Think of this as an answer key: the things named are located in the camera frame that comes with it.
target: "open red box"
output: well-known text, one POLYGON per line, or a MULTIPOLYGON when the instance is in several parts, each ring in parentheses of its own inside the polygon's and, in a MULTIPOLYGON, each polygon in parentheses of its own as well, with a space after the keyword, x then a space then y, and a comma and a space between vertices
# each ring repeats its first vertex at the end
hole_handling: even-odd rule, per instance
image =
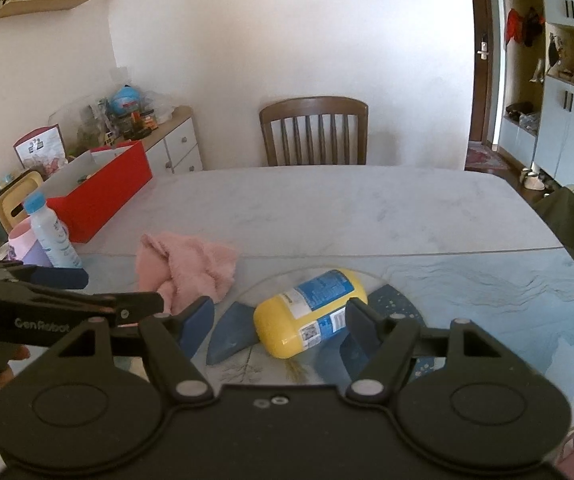
POLYGON ((40 190, 67 225, 70 240, 87 243, 150 180, 142 142, 129 142, 83 153, 54 173, 40 190), (90 174, 90 179, 78 184, 90 174))

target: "marble tabletop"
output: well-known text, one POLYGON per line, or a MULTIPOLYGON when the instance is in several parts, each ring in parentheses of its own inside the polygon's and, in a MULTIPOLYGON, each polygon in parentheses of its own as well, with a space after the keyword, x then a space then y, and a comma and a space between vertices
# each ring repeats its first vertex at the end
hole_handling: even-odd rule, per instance
POLYGON ((227 242, 244 256, 365 256, 561 247, 502 179, 403 167, 205 171, 152 180, 80 254, 135 254, 145 232, 227 242))

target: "table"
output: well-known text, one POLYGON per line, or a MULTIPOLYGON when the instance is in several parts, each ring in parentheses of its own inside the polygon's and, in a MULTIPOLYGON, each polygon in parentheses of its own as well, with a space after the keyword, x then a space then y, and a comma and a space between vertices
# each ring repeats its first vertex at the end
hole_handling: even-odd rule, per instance
MULTIPOLYGON (((92 276, 88 291, 134 290, 139 237, 165 230, 240 250, 236 283, 217 318, 270 276, 302 267, 359 270, 395 286, 429 326, 474 320, 555 383, 574 420, 574 262, 495 176, 310 166, 157 179, 78 248, 92 276)), ((207 368, 205 352, 206 344, 194 363, 212 382, 291 381, 285 364, 260 346, 221 367, 207 368)), ((312 355, 298 357, 301 378, 330 380, 315 373, 312 355)))

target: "wooden chair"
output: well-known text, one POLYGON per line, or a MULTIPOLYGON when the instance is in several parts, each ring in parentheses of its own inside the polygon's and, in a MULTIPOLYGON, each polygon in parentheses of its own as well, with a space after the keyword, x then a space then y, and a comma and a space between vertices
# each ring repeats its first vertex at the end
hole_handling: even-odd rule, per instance
POLYGON ((331 136, 331 164, 338 164, 339 160, 339 139, 337 135, 336 116, 343 117, 343 136, 340 139, 343 148, 343 161, 345 164, 350 164, 350 129, 349 129, 349 116, 356 116, 357 118, 357 156, 356 161, 358 164, 365 165, 367 163, 367 124, 369 116, 369 107, 355 99, 348 97, 304 97, 297 99, 289 99, 281 101, 268 106, 260 112, 260 124, 263 130, 263 139, 265 140, 265 149, 267 150, 267 163, 269 166, 278 166, 278 153, 276 152, 275 142, 273 141, 273 128, 272 123, 280 121, 280 137, 283 147, 283 160, 285 166, 291 166, 291 154, 295 154, 295 164, 302 165, 316 164, 318 160, 320 164, 327 164, 329 157, 327 156, 327 137, 325 133, 325 126, 323 117, 330 116, 330 136, 331 136), (315 143, 312 134, 311 117, 318 117, 318 156, 315 155, 315 143), (301 142, 301 126, 302 121, 299 118, 304 118, 305 124, 305 146, 303 150, 301 142), (291 120, 289 129, 293 139, 291 143, 293 150, 289 148, 289 135, 288 123, 286 120, 291 120))

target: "yellow container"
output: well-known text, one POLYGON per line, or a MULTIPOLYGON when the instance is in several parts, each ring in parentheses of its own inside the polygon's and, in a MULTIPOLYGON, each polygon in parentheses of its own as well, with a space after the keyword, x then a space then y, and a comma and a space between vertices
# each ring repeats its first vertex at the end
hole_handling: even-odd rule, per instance
POLYGON ((256 332, 273 357, 288 359, 342 330, 350 298, 367 303, 363 284, 350 270, 330 270, 258 305, 256 332))

